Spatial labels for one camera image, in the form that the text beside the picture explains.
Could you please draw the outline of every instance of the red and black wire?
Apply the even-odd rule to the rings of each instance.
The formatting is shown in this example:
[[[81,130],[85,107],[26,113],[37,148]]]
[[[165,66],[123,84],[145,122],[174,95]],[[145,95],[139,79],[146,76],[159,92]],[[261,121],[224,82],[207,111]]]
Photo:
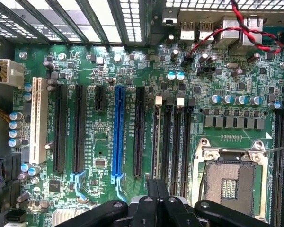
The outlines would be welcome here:
[[[227,27],[227,28],[221,28],[218,29],[214,32],[212,32],[209,36],[207,36],[204,40],[202,40],[201,42],[199,42],[198,44],[196,44],[193,49],[190,51],[190,53],[188,55],[191,55],[199,46],[203,45],[206,40],[208,40],[211,36],[215,36],[216,34],[220,33],[220,32],[224,32],[224,31],[231,31],[231,30],[236,30],[236,31],[241,31],[244,33],[244,35],[246,35],[246,37],[249,39],[249,41],[251,43],[253,43],[258,49],[263,50],[265,52],[268,53],[273,53],[273,54],[277,54],[281,51],[283,45],[282,43],[277,39],[277,37],[274,34],[271,33],[267,33],[267,32],[263,32],[263,31],[259,31],[256,29],[249,29],[246,25],[244,25],[244,18],[241,15],[241,13],[239,12],[239,7],[238,4],[236,3],[235,0],[231,0],[231,5],[232,5],[232,10],[233,12],[236,14],[236,18],[239,24],[239,27]],[[256,41],[256,39],[254,38],[254,36],[251,33],[255,33],[255,34],[261,34],[263,36],[268,36],[269,38],[271,38],[272,40],[275,41],[276,44],[279,45],[279,48],[276,50],[272,50],[270,47],[267,46],[263,46],[261,43],[258,43]]]

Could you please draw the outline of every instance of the white power connector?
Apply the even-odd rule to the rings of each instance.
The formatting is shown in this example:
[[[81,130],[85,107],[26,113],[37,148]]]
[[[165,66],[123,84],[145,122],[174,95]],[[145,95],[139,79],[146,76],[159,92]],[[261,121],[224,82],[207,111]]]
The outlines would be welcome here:
[[[24,66],[10,59],[0,59],[0,61],[5,61],[7,64],[6,81],[0,81],[0,84],[6,84],[14,87],[23,87],[25,72]]]

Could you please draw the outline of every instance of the green circuit board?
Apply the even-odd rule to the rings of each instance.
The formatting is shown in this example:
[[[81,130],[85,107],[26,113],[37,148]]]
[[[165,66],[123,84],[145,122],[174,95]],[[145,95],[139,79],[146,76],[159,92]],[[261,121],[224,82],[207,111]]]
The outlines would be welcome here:
[[[111,163],[113,155],[113,129],[115,108],[115,87],[123,85],[126,88],[125,116],[124,116],[124,151],[122,158],[120,194],[130,202],[137,195],[146,195],[146,179],[152,179],[156,174],[153,169],[153,143],[154,143],[154,112],[157,96],[163,97],[163,106],[160,112],[159,148],[157,158],[160,160],[163,147],[164,132],[164,99],[167,97],[176,100],[183,97],[187,103],[188,99],[194,99],[195,105],[191,113],[189,138],[183,136],[184,117],[180,119],[179,147],[182,148],[184,141],[189,143],[188,149],[188,186],[186,198],[189,203],[194,201],[192,195],[194,185],[199,185],[204,174],[204,165],[199,165],[198,180],[193,181],[194,154],[202,138],[207,138],[212,147],[215,148],[238,148],[249,149],[254,141],[261,140],[266,150],[274,146],[274,111],[267,107],[268,95],[274,95],[276,102],[281,102],[284,96],[284,70],[280,69],[280,62],[284,61],[284,51],[273,55],[271,58],[263,52],[261,60],[247,64],[246,56],[229,56],[227,50],[212,50],[200,48],[195,53],[195,63],[192,67],[181,67],[178,61],[171,61],[170,54],[175,46],[161,46],[149,49],[124,49],[113,47],[85,47],[85,46],[33,46],[19,45],[15,53],[15,61],[25,65],[25,83],[32,83],[33,77],[48,78],[43,62],[48,56],[53,57],[53,64],[59,66],[59,83],[68,86],[67,101],[67,137],[66,137],[66,161],[65,171],[56,173],[53,171],[53,152],[47,152],[46,162],[40,164],[41,173],[34,178],[23,181],[23,191],[32,194],[31,202],[27,208],[28,227],[51,227],[52,213],[56,209],[83,209],[88,210],[108,200],[118,199],[116,188],[111,184]],[[187,47],[181,47],[180,51],[187,51]],[[27,59],[20,59],[19,53],[26,52]],[[198,75],[197,68],[200,66],[197,59],[202,53],[216,55],[217,60],[213,66],[219,69],[211,76]],[[58,60],[58,54],[64,53],[66,60]],[[114,56],[120,54],[122,60],[114,61]],[[103,57],[104,64],[98,65],[90,60],[90,56]],[[243,74],[234,77],[231,75],[233,69],[227,68],[227,63],[237,63],[243,69]],[[183,82],[169,82],[166,75],[169,72],[175,74],[183,72]],[[112,77],[114,82],[109,84],[107,78]],[[87,87],[86,133],[84,149],[84,169],[86,176],[82,179],[80,192],[84,194],[88,202],[78,201],[74,185],[70,180],[72,169],[72,152],[74,137],[74,115],[75,115],[75,85]],[[95,106],[95,85],[103,85],[106,88],[106,111],[97,112]],[[142,174],[140,177],[133,176],[133,151],[134,151],[134,126],[135,126],[135,99],[136,88],[145,87],[145,126],[142,152]],[[14,90],[14,111],[23,111],[24,90]],[[259,105],[236,105],[234,102],[225,105],[221,102],[213,104],[210,102],[212,95],[245,96],[251,98],[259,96],[262,99]],[[47,141],[54,140],[54,113],[55,92],[49,93]],[[240,127],[217,126],[217,121],[228,121],[229,118],[242,118],[244,125]],[[213,125],[205,121],[213,119]],[[259,119],[257,123],[247,124],[248,119]],[[171,131],[169,154],[169,174],[172,169],[174,111],[171,113]],[[30,123],[24,122],[23,139],[29,141]],[[16,152],[28,149],[28,145],[21,145]],[[269,220],[270,194],[272,182],[272,158],[268,156],[268,173],[265,191],[265,214],[264,219]],[[103,166],[97,166],[95,160],[104,160]],[[252,216],[261,216],[261,192],[262,166],[255,165],[252,178]],[[174,195],[182,196],[180,184],[177,185]],[[49,208],[42,210],[36,201],[49,201]]]

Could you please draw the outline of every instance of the white pci slot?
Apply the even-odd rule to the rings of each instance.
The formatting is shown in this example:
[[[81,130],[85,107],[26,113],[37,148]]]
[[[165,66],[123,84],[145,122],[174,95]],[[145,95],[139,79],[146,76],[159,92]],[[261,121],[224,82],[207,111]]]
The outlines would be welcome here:
[[[46,160],[44,145],[47,138],[48,91],[46,79],[33,77],[29,163]]]

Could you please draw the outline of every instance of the ram slot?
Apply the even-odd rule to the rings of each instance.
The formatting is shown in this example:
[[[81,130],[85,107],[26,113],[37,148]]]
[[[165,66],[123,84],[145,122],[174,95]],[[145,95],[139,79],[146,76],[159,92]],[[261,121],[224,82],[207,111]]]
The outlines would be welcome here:
[[[168,182],[169,170],[169,145],[170,145],[170,127],[171,127],[172,105],[165,105],[164,124],[163,124],[163,144],[161,155],[161,179]]]
[[[67,85],[56,86],[54,116],[53,170],[62,173],[65,169],[65,142],[67,127]]]
[[[181,195],[186,198],[187,179],[188,179],[188,154],[190,142],[190,123],[192,107],[185,108],[184,114],[184,135],[183,135],[183,150],[182,150],[182,170],[181,170]]]
[[[33,77],[29,162],[35,164],[40,164],[46,160],[44,148],[47,139],[48,112],[46,86],[46,79]]]
[[[136,113],[134,125],[133,145],[133,175],[142,174],[142,151],[144,145],[144,120],[145,120],[145,88],[136,88]]]
[[[86,87],[75,87],[75,121],[73,140],[72,171],[81,173],[84,170],[85,128],[86,128]]]
[[[171,163],[171,185],[170,195],[177,194],[178,171],[180,160],[180,131],[181,131],[182,109],[175,107],[174,112],[174,138]]]
[[[126,90],[124,86],[116,86],[112,178],[120,177],[122,174],[121,171],[124,141],[125,94]]]

